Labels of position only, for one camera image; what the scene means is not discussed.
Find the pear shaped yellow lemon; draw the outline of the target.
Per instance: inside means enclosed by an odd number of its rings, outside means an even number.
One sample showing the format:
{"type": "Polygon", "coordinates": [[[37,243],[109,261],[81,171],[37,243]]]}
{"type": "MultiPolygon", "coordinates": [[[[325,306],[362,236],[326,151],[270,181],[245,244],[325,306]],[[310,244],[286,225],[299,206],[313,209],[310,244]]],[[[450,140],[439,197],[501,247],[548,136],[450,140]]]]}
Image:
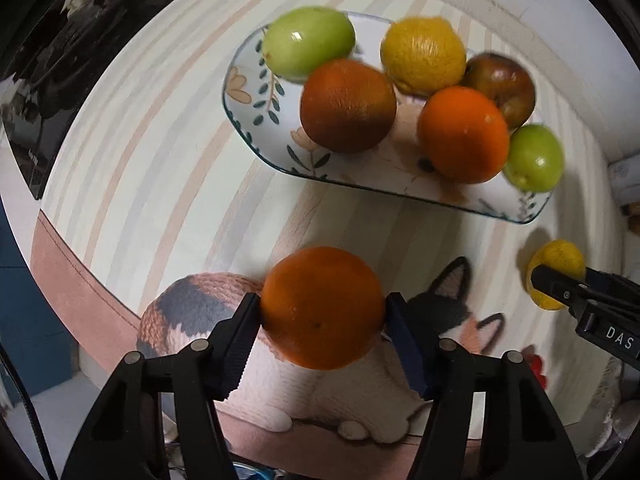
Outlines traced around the pear shaped yellow lemon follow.
{"type": "Polygon", "coordinates": [[[466,50],[444,18],[409,16],[387,29],[380,59],[401,93],[429,98],[462,81],[466,50]]]}

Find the cat shaped mat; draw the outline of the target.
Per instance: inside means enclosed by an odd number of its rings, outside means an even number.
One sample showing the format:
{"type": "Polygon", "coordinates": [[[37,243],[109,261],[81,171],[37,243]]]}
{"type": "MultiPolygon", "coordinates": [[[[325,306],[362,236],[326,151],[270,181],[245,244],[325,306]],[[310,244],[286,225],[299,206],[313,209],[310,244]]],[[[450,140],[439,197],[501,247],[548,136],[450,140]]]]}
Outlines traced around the cat shaped mat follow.
{"type": "MultiPolygon", "coordinates": [[[[506,324],[501,313],[479,320],[466,304],[471,285],[467,258],[451,261],[431,286],[408,302],[420,322],[472,353],[488,354],[506,324]]],[[[228,272],[187,275],[171,284],[142,314],[137,348],[147,358],[167,356],[230,318],[262,283],[228,272]]],[[[392,343],[375,335],[366,352],[347,350],[318,318],[309,325],[310,349],[286,356],[265,332],[250,350],[239,387],[216,407],[270,432],[298,420],[333,428],[343,439],[392,444],[410,431],[425,403],[413,391],[392,343]]]]}

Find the oval floral ceramic plate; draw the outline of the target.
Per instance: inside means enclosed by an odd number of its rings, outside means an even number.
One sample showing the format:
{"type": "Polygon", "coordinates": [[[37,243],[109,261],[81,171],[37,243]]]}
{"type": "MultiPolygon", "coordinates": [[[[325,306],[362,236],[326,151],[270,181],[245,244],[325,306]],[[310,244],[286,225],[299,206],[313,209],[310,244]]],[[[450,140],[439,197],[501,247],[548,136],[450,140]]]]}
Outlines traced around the oval floral ceramic plate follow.
{"type": "Polygon", "coordinates": [[[538,216],[565,170],[529,71],[468,49],[444,18],[302,6],[238,47],[222,106],[285,174],[515,223],[538,216]]]}

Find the dark red apple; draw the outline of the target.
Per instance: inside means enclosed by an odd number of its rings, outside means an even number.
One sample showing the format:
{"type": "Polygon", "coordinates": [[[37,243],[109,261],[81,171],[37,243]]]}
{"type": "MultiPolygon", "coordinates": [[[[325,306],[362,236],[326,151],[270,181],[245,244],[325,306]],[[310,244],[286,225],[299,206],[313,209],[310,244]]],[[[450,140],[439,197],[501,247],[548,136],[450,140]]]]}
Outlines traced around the dark red apple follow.
{"type": "Polygon", "coordinates": [[[533,79],[513,58],[495,52],[475,55],[466,63],[461,84],[494,102],[510,131],[524,125],[535,109],[533,79]]]}

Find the brownish dark orange fruit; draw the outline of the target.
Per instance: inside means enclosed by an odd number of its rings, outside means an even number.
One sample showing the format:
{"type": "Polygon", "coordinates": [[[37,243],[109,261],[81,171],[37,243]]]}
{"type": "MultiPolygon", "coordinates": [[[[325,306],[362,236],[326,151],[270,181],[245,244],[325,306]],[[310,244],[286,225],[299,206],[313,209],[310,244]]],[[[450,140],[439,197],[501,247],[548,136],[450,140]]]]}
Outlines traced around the brownish dark orange fruit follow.
{"type": "Polygon", "coordinates": [[[342,154],[380,144],[392,130],[396,112],[396,94],[388,77],[351,58],[332,60],[314,70],[299,103],[307,136],[342,154]]]}

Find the orange tangerine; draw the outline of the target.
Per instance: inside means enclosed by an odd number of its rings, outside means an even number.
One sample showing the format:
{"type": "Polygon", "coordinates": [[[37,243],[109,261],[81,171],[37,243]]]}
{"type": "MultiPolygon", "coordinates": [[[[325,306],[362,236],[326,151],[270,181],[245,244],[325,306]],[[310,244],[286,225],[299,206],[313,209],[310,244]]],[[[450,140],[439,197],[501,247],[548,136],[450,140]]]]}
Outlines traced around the orange tangerine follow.
{"type": "Polygon", "coordinates": [[[260,294],[262,328],[288,361],[337,370],[365,356],[380,339],[384,290],[359,257],[311,247],[279,261],[260,294]]]}
{"type": "Polygon", "coordinates": [[[508,126],[494,102],[461,86],[434,93],[416,126],[420,150],[444,178],[480,184],[498,174],[509,153],[508,126]]]}

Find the red cherry tomato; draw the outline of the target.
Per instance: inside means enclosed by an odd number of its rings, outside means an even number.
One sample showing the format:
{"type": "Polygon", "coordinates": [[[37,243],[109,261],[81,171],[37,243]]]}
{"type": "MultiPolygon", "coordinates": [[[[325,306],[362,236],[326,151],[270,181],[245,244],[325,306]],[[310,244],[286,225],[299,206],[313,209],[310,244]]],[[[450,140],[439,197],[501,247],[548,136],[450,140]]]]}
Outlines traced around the red cherry tomato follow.
{"type": "Polygon", "coordinates": [[[526,362],[528,363],[530,369],[534,373],[541,387],[547,389],[548,379],[544,374],[544,361],[541,356],[538,356],[537,353],[529,353],[526,354],[526,362]]]}

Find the round yellow citrus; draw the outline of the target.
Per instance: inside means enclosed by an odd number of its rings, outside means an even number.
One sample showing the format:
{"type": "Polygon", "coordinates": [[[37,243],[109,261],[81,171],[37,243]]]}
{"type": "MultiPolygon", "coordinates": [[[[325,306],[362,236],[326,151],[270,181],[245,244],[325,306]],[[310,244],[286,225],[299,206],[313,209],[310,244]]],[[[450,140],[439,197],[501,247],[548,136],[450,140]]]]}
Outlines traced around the round yellow citrus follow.
{"type": "Polygon", "coordinates": [[[552,240],[538,248],[526,268],[525,288],[530,299],[542,310],[547,311],[562,310],[564,306],[558,300],[534,289],[532,273],[536,266],[548,266],[580,282],[585,281],[587,273],[585,256],[574,243],[568,240],[552,240]]]}

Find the green apple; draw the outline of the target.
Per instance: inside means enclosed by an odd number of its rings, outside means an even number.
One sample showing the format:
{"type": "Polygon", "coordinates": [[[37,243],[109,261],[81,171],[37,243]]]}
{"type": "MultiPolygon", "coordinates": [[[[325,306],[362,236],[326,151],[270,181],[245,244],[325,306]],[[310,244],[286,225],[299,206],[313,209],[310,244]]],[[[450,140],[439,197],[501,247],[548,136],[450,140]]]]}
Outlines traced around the green apple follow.
{"type": "Polygon", "coordinates": [[[529,124],[512,134],[503,173],[516,188],[523,192],[551,192],[564,169],[563,145],[549,128],[529,124]]]}
{"type": "Polygon", "coordinates": [[[302,82],[324,63],[348,58],[355,46],[356,32],[344,12],[327,6],[301,6],[267,27],[262,57],[277,76],[302,82]]]}

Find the blue kitchen cabinet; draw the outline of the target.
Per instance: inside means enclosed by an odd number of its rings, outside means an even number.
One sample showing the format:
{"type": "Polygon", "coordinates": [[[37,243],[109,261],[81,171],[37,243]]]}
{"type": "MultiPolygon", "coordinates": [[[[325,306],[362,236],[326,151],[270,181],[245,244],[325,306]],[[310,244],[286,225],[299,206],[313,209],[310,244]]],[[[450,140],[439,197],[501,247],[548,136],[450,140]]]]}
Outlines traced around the blue kitchen cabinet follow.
{"type": "Polygon", "coordinates": [[[31,396],[73,378],[77,344],[54,313],[1,216],[1,343],[31,396]]]}

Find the black gas stove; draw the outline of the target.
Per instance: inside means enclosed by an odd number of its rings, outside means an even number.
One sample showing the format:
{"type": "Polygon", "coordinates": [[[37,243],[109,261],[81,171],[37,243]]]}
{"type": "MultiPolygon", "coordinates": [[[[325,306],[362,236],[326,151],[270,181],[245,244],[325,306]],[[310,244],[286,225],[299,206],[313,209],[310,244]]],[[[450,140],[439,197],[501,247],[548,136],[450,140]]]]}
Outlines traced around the black gas stove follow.
{"type": "Polygon", "coordinates": [[[82,104],[107,67],[174,0],[89,0],[51,14],[10,66],[1,125],[29,192],[39,200],[82,104]]]}

